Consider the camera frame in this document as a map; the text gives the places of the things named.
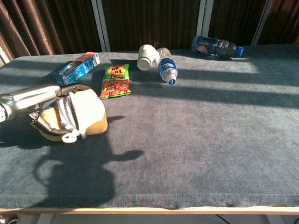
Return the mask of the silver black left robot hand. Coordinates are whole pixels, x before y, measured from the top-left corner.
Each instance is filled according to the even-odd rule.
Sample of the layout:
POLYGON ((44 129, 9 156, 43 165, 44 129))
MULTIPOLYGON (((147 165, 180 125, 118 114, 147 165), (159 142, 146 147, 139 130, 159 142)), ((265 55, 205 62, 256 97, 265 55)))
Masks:
POLYGON ((60 87, 57 84, 43 84, 28 87, 0 95, 0 121, 28 115, 31 123, 51 136, 63 136, 70 133, 67 129, 55 129, 40 116, 45 103, 50 103, 58 97, 65 96, 71 92, 85 91, 89 86, 82 83, 69 84, 60 87))

